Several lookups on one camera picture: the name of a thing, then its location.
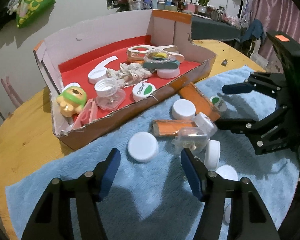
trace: red box lining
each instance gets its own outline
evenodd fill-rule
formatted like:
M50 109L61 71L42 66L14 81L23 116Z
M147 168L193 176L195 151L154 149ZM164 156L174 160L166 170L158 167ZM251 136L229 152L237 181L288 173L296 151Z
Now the red box lining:
M100 62L111 56L116 56L118 59L110 62L106 67L112 68L114 70L119 70L120 63L124 63L127 61L127 49L137 45L149 45L150 38L151 36L147 35L118 41L61 63L59 65L59 70L61 73L63 84L67 85L72 82L77 82L87 93L88 99L95 98L97 94L94 90L94 85L89 83L88 73L92 69L94 69ZM198 62L184 61L180 65L180 75L185 74L189 70L194 69L199 65L200 63ZM147 82L153 84L156 89L159 89L172 80L174 80L174 78L159 78L157 74L154 73L152 77L148 78ZM123 108L134 102L132 97L132 88L133 87L124 88L127 96L117 109ZM109 113L110 111L108 110L102 110L101 108L98 108L98 118L107 116Z

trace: white plant pot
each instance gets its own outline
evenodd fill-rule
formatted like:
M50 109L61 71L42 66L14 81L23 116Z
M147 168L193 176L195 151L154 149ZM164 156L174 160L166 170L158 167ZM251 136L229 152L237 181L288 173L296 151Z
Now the white plant pot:
M198 5L198 12L200 13L206 13L207 12L207 6Z

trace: pink plastic clip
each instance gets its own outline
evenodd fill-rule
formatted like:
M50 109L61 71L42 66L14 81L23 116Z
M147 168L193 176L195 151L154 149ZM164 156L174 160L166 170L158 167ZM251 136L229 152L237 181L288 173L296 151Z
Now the pink plastic clip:
M78 129L84 125L93 122L97 119L98 106L95 99L89 99L86 105L84 106L82 112L78 115L77 119L74 121L74 124L71 130Z

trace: scissors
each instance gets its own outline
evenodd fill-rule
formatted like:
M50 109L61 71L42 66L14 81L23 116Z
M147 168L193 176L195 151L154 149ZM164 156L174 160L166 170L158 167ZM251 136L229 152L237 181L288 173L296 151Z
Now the scissors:
M180 63L185 60L185 57L183 55L175 52L178 51L178 47L175 45L158 46L158 47L152 45L139 45L139 46L128 48L127 54L128 57L133 58L135 60L143 60L144 56L153 49L163 50L172 54L173 56L175 56L176 60L179 61Z

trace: cardboard box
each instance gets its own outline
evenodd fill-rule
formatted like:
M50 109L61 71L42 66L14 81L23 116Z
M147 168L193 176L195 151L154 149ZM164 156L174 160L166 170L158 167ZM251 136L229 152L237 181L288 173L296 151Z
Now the cardboard box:
M69 82L71 79L75 80L76 75L86 75L87 68L92 70L94 67L91 66L98 58L116 51L121 51L122 54L125 48L140 45L140 42L154 46L176 45L187 61L180 66L180 76L164 80L164 84L160 81L153 97L138 102L129 102L127 99L117 110L103 113L94 122L71 130L73 119L62 116L56 103L56 97L68 84L64 84L64 79ZM53 133L74 150L172 96L189 82L207 77L216 56L212 51L191 43L191 15L162 10L121 12L80 22L45 38L34 49L34 55L50 89ZM151 77L148 82L151 79L155 81L158 77ZM93 86L88 83L85 87L82 85L88 90L88 98L96 96L91 92Z

